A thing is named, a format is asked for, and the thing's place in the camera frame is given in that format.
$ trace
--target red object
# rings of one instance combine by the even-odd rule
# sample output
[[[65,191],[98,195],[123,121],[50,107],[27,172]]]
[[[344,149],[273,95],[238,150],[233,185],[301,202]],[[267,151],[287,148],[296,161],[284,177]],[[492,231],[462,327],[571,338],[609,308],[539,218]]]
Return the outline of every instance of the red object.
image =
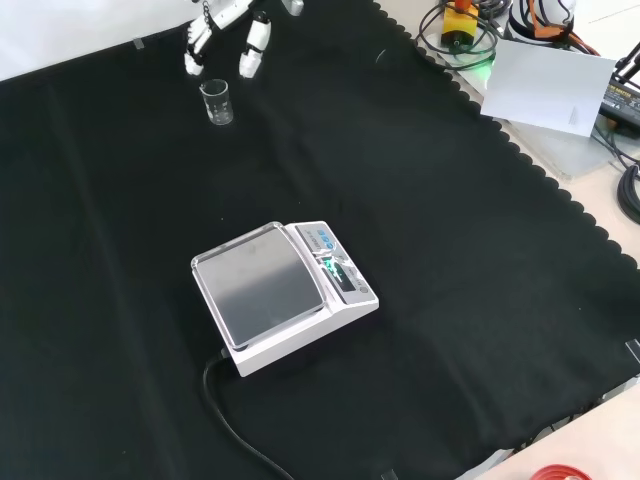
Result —
[[[542,470],[537,471],[531,480],[565,480],[567,477],[576,477],[580,480],[591,480],[586,473],[582,473],[573,467],[566,465],[549,465]]]
[[[455,5],[458,10],[469,10],[471,7],[471,0],[455,0]]]

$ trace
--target black cloth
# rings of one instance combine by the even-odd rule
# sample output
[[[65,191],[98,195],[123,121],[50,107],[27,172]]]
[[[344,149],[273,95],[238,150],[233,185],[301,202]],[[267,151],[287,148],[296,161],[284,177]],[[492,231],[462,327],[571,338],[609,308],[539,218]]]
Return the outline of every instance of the black cloth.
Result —
[[[198,393],[222,346],[193,256],[325,220],[380,310],[220,394],[297,479],[453,478],[638,372],[635,263],[369,0],[262,4],[210,50],[183,30],[0,86],[0,476],[263,479]]]

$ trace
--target white paper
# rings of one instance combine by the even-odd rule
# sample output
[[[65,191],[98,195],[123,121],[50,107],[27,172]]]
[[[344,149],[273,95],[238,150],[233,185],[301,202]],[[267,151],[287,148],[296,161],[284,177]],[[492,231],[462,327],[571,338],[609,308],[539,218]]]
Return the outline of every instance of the white paper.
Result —
[[[482,114],[588,137],[615,63],[500,40]]]

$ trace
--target scale display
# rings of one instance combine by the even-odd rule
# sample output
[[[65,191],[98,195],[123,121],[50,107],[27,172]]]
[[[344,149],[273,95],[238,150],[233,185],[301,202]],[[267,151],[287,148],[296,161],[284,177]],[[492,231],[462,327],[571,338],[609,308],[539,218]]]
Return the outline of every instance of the scale display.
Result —
[[[349,277],[347,277],[347,274],[344,273],[344,270],[342,269],[340,264],[336,262],[336,259],[334,257],[323,258],[322,263],[324,263],[324,266],[327,267],[329,275],[333,277],[336,284],[343,292],[355,291],[356,287],[353,286],[353,283],[351,283],[351,280],[349,280]]]

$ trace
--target black cable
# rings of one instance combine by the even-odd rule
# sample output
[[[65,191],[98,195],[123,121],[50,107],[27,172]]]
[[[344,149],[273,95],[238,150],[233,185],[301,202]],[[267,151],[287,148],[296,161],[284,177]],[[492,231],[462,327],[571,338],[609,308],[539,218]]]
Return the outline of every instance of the black cable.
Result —
[[[445,11],[446,8],[449,8],[451,10],[455,10],[457,13],[464,14],[464,15],[466,15],[468,17],[471,17],[471,18],[475,19],[478,22],[478,26],[480,26],[480,28],[483,29],[483,33],[480,36],[480,38],[478,38],[478,40],[476,40],[473,43],[473,45],[471,45],[468,48],[454,49],[453,51],[452,50],[443,50],[443,49],[440,49],[440,48],[432,45],[426,39],[426,37],[424,36],[424,32],[429,28],[429,26],[431,26],[431,24],[436,20],[436,18],[438,18],[438,16]],[[422,47],[420,46],[420,44],[418,42],[418,39],[421,39],[424,42],[424,44],[430,50],[433,50],[435,52],[442,53],[442,54],[445,54],[445,55],[454,55],[455,56],[455,55],[461,55],[461,54],[465,54],[465,55],[487,55],[488,54],[488,56],[486,58],[483,58],[482,60],[479,60],[477,62],[471,62],[471,63],[467,63],[465,65],[457,65],[457,66],[438,65],[437,63],[429,61],[429,63],[434,68],[438,68],[439,70],[442,70],[442,71],[444,71],[444,70],[461,71],[461,70],[468,70],[468,69],[471,69],[471,68],[479,67],[481,65],[485,65],[485,64],[487,64],[489,62],[492,62],[495,59],[495,49],[496,49],[496,45],[498,44],[498,39],[499,38],[503,38],[502,34],[493,25],[491,25],[492,21],[493,21],[493,15],[492,14],[489,14],[488,20],[485,20],[485,19],[480,18],[478,15],[474,15],[473,13],[462,11],[462,10],[458,10],[455,7],[453,7],[453,6],[451,6],[451,5],[447,4],[447,3],[441,3],[441,4],[438,4],[438,5],[434,6],[431,10],[429,10],[425,14],[424,17],[422,17],[422,20],[420,21],[420,27],[419,27],[419,31],[418,31],[418,36],[414,40],[414,47],[416,48],[418,53],[423,58],[425,57],[425,55],[423,54],[423,52],[421,50]],[[486,35],[489,35],[489,37],[491,38],[491,46],[489,46],[488,48],[485,48],[483,50],[474,50],[474,48],[479,45],[479,43],[484,39],[484,37]]]
[[[610,137],[607,137],[597,125],[595,126],[595,129],[607,145],[604,145],[597,137],[594,136],[593,138],[595,138],[601,145],[604,145],[607,150],[609,150],[618,159],[625,169],[620,182],[618,182],[618,189],[616,191],[618,205],[630,220],[640,225],[640,198],[638,198],[638,193],[636,192],[635,187],[635,181],[640,181],[640,161],[627,155],[618,148],[616,145],[615,134],[613,132],[611,132]],[[624,158],[631,160],[634,163],[628,165],[627,162],[624,161]]]
[[[567,23],[569,23],[569,20],[571,19],[571,11],[565,6],[564,3],[562,3],[562,0],[558,0],[558,3],[560,4],[560,8],[562,8],[567,14],[565,19],[562,21],[562,23],[566,25]]]
[[[202,392],[204,394],[204,398],[211,407],[211,410],[216,415],[217,419],[220,421],[222,426],[227,429],[227,432],[231,435],[231,437],[246,451],[257,457],[263,464],[269,467],[273,472],[275,472],[280,478],[284,478],[285,480],[294,480],[294,478],[287,473],[287,471],[282,468],[280,465],[275,463],[266,455],[260,453],[254,447],[249,445],[240,435],[236,433],[236,431],[229,425],[227,419],[224,417],[222,410],[220,409],[218,402],[215,398],[215,382],[216,377],[213,376],[213,387],[214,393],[209,389],[209,375],[211,375],[216,367],[218,367],[222,362],[226,361],[229,358],[229,353],[225,350],[220,352],[218,355],[213,357],[207,362],[207,365],[204,368],[204,372],[202,373]]]
[[[619,80],[624,80],[624,81],[625,81],[625,82],[624,82],[624,83],[625,83],[625,85],[631,85],[632,87],[634,87],[634,88],[636,88],[636,89],[640,90],[640,85],[638,85],[637,83],[633,83],[631,80],[628,80],[628,79],[624,78],[622,75],[619,75],[619,74],[617,74],[617,73],[614,73],[614,74],[613,74],[613,76],[614,76],[614,77],[616,77],[616,78],[617,78],[617,79],[619,79]]]

